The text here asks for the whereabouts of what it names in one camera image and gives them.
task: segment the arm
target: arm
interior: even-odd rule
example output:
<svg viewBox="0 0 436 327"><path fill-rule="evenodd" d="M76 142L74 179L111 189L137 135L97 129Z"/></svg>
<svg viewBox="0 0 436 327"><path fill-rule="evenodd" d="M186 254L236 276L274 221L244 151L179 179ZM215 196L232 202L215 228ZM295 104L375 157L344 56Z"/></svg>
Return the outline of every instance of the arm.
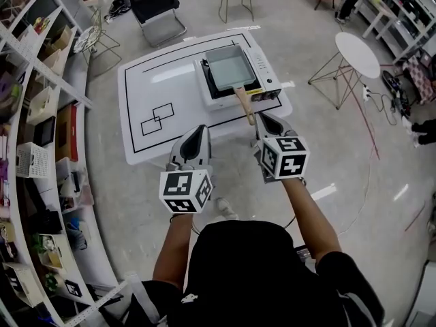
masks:
<svg viewBox="0 0 436 327"><path fill-rule="evenodd" d="M156 261L153 280L168 282L183 290L188 263L192 217L193 215L180 215L173 218L161 253Z"/></svg>
<svg viewBox="0 0 436 327"><path fill-rule="evenodd" d="M306 187L297 178L283 179L282 182L312 258L318 263L329 252L341 252L336 232Z"/></svg>

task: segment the gray floor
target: gray floor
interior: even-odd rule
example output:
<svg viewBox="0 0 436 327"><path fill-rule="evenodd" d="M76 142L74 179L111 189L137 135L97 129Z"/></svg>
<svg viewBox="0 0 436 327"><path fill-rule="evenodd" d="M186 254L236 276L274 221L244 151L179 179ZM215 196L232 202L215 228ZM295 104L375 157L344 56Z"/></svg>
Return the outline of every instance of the gray floor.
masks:
<svg viewBox="0 0 436 327"><path fill-rule="evenodd" d="M336 111L307 84L336 52L334 36L340 28L329 3L322 3L314 11L316 0L253 0L252 22L248 11L238 5L239 0L230 0L225 25L217 15L220 0L180 2L178 15L188 27L183 37L261 26L252 35L280 81L295 83L294 88L286 89L294 107L288 120L311 149L307 187L313 193L334 183L337 191L318 200L318 204L341 234L343 250L355 259L373 285L386 308L387 319L394 318L395 325L399 325L412 302L426 258L436 145L415 149L399 115L394 116L399 124L391 126L384 113L378 113L369 102L365 108L376 137L378 160L371 153L369 133L354 99L350 97ZM360 16L353 15L344 29L362 35L366 27ZM121 43L118 50L123 63L153 51L131 12L116 19L107 30ZM368 37L367 43L381 64L392 61L374 35ZM110 64L110 54L104 57ZM92 70L103 66L94 63ZM387 93L381 80L364 82L374 92ZM322 88L334 97L333 83ZM360 95L360 85L356 92ZM125 161L116 69L90 80L88 96L94 109L87 114L87 158L106 248L119 277L135 270L142 279L150 279L169 224L169 214L157 197L162 169L151 163L129 166ZM375 99L380 105L379 96ZM413 119L423 121L434 116L432 111L432 105L415 107ZM243 219L284 225L293 212L280 184L263 184L251 157L250 138L241 136L213 145L215 195L227 198ZM424 211L405 231L423 207ZM213 217L206 212L195 222L201 228ZM296 222L288 231L296 244L302 242Z"/></svg>

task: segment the black shirt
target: black shirt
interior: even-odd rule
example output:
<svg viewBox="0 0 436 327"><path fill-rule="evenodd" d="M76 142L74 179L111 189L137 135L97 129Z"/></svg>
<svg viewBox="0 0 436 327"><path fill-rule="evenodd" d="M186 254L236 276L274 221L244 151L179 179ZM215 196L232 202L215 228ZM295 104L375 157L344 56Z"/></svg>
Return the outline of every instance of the black shirt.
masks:
<svg viewBox="0 0 436 327"><path fill-rule="evenodd" d="M316 271L281 226L223 221L200 233L184 293L164 282L144 286L170 327L381 326L383 307L353 259L332 252ZM126 326L152 326L134 296Z"/></svg>

